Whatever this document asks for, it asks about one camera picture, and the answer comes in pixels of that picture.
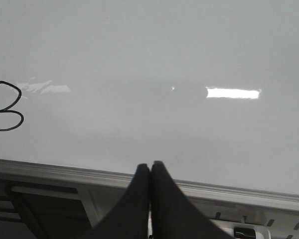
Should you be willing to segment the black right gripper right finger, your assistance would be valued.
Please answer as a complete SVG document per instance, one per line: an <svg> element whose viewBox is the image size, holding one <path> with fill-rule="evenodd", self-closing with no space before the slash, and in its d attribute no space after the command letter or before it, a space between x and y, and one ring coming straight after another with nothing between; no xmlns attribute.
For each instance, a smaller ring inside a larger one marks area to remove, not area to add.
<svg viewBox="0 0 299 239"><path fill-rule="evenodd" d="M165 165L156 161L150 173L152 232L155 239L231 239L187 199Z"/></svg>

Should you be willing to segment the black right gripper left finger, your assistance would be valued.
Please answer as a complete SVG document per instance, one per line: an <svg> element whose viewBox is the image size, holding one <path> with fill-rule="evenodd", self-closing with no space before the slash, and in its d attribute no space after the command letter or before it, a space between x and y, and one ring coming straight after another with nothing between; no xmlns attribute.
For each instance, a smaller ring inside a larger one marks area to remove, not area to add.
<svg viewBox="0 0 299 239"><path fill-rule="evenodd" d="M146 239L149 205L150 170L146 164L140 164L121 199L81 238Z"/></svg>

